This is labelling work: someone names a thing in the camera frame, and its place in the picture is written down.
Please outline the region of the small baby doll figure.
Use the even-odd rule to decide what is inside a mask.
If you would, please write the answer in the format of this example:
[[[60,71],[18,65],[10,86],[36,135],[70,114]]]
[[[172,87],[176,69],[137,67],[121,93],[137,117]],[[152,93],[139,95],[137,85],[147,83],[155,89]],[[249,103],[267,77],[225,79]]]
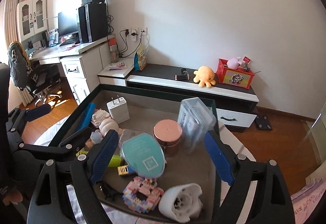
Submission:
[[[95,144],[100,144],[110,130],[119,132],[118,123],[103,109],[95,110],[91,118],[91,124],[95,125],[96,130],[91,133],[89,140],[86,141],[86,150],[90,150]]]

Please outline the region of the yellow green tube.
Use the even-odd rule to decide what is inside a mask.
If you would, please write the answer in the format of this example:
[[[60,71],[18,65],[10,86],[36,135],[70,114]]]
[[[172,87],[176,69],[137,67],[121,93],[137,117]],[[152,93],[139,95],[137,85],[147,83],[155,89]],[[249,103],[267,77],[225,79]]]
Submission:
[[[88,154],[88,151],[86,151],[86,150],[80,150],[80,151],[78,151],[76,153],[76,157],[78,157],[78,156],[80,156],[82,154],[87,155]],[[108,167],[109,168],[117,168],[117,167],[121,166],[122,162],[123,162],[122,158],[119,155],[115,155],[114,154],[112,156],[109,164],[108,164]]]

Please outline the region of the white power adapter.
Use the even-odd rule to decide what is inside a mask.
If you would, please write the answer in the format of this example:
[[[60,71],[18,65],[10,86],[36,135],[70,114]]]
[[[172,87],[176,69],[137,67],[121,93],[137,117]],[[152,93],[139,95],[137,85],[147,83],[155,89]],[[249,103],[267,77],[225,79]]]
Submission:
[[[116,99],[111,98],[111,100],[107,102],[107,109],[110,117],[118,124],[130,119],[127,101],[124,97],[117,96]]]

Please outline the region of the teal round case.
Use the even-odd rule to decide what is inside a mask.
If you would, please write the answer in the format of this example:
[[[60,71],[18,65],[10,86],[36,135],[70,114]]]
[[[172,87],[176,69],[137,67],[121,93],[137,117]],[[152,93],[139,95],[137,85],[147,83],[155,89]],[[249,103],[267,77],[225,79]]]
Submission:
[[[165,170],[165,155],[158,141],[147,133],[124,141],[120,154],[139,176],[157,179]]]

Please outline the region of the pink storage box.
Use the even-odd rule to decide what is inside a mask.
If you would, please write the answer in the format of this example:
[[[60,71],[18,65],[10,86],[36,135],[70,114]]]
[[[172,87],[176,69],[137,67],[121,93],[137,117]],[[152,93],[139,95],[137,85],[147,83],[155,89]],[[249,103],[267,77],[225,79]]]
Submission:
[[[171,92],[145,90],[101,84],[97,86],[70,115],[50,142],[57,147],[76,132],[89,103],[105,108],[110,100],[115,103],[125,99],[130,118],[119,126],[122,129],[140,132],[142,138],[133,137],[127,144],[127,164],[139,164],[142,173],[160,173],[159,187],[167,190],[176,185],[196,183],[202,188],[199,197],[203,209],[191,223],[210,223],[214,210],[219,208],[221,180],[216,173],[205,147],[200,143],[192,153],[181,147],[177,153],[164,162],[166,155],[153,137],[154,126],[161,120],[178,119],[181,100],[189,96]]]

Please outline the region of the pink building block toy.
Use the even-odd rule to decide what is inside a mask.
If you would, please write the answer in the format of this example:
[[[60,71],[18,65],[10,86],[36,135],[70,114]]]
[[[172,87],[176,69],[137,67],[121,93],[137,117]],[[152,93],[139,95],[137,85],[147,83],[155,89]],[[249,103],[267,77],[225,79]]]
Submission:
[[[123,190],[123,201],[130,210],[148,214],[155,210],[164,193],[155,179],[136,176]]]

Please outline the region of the white plastic housing part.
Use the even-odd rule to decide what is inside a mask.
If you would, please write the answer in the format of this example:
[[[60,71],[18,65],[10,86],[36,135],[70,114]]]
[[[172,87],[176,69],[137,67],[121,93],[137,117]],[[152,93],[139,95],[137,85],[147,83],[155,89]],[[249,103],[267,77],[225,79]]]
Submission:
[[[159,211],[171,220],[188,223],[192,218],[198,218],[202,211],[201,195],[202,189],[196,183],[171,187],[161,197]]]

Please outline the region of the rose gold round jar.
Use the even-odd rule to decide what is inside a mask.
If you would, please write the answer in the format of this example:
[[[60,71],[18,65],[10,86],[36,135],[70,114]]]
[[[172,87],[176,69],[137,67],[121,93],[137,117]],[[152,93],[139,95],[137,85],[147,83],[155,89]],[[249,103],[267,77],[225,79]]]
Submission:
[[[175,155],[182,136],[182,127],[174,120],[159,121],[153,129],[154,138],[162,147],[166,156]]]

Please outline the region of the clear plastic box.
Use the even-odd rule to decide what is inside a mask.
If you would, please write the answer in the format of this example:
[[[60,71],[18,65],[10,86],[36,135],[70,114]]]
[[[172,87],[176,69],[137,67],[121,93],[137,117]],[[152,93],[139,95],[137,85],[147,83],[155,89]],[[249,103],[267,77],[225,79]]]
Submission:
[[[182,128],[183,148],[190,154],[201,144],[206,132],[214,129],[217,118],[200,98],[189,98],[181,101],[177,122]]]

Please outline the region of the white desk with drawers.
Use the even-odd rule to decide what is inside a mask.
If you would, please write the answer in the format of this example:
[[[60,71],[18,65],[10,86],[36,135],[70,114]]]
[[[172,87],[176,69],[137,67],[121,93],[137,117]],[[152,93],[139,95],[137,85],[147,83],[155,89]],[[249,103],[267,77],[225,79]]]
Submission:
[[[98,73],[110,64],[109,35],[95,42],[56,45],[37,51],[32,62],[60,64],[72,94],[80,104],[99,85]]]

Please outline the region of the black bathroom scale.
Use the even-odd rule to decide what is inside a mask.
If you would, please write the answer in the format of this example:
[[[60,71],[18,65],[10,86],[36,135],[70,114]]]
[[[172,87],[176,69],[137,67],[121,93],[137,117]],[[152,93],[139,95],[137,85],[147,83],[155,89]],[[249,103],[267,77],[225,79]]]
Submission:
[[[258,130],[272,130],[271,123],[266,115],[257,114],[255,118],[255,124]]]

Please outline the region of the white glass-door cabinet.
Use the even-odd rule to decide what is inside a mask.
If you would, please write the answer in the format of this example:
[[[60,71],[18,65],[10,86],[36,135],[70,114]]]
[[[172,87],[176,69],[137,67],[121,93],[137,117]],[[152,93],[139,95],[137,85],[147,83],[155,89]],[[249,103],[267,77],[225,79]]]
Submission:
[[[17,5],[19,41],[47,30],[46,0],[26,0]]]

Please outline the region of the orange cap bottle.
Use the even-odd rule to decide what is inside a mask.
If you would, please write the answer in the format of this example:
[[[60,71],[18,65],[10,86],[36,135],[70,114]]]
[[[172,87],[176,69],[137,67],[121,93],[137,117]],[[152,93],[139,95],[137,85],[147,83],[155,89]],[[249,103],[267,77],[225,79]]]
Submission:
[[[117,45],[117,40],[115,37],[110,38],[108,40],[108,45],[109,45],[109,53],[110,53],[110,60],[112,63],[118,62],[119,58],[119,52],[118,52],[118,45]]]

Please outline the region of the black white tv cabinet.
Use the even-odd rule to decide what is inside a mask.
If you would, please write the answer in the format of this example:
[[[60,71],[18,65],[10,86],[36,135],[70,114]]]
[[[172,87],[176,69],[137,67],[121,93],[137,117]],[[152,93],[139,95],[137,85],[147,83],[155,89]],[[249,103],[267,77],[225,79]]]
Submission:
[[[193,69],[187,69],[189,80],[176,80],[182,68],[167,65],[148,64],[142,71],[132,71],[127,84],[135,88],[183,94],[191,97],[214,100],[218,120],[232,132],[244,132],[256,119],[256,105],[259,100],[252,88],[243,89],[216,83],[211,88],[201,88],[193,82]]]

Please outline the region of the pink plush toy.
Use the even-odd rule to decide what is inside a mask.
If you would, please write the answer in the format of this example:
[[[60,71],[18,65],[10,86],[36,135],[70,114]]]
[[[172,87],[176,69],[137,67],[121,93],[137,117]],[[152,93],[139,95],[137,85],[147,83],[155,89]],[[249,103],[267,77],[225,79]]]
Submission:
[[[241,66],[241,57],[231,58],[227,61],[226,66],[229,69],[237,70],[239,66]]]

